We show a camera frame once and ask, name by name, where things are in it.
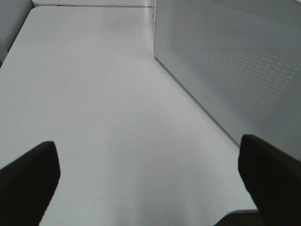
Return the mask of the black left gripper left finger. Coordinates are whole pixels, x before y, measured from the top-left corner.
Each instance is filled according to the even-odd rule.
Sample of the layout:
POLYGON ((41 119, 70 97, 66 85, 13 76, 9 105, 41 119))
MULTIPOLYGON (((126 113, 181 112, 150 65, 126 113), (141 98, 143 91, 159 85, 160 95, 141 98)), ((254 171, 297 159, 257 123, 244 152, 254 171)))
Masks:
POLYGON ((53 141, 42 142, 3 167, 0 170, 0 224, 39 225, 60 175, 53 141))

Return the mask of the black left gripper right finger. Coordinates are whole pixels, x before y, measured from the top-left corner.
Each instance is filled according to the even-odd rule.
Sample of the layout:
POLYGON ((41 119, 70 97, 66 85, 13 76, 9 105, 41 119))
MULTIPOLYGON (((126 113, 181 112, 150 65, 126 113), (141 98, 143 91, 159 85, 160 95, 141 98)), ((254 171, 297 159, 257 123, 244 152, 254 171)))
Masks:
POLYGON ((243 135, 238 171, 267 226, 301 224, 301 163, 255 135, 243 135))

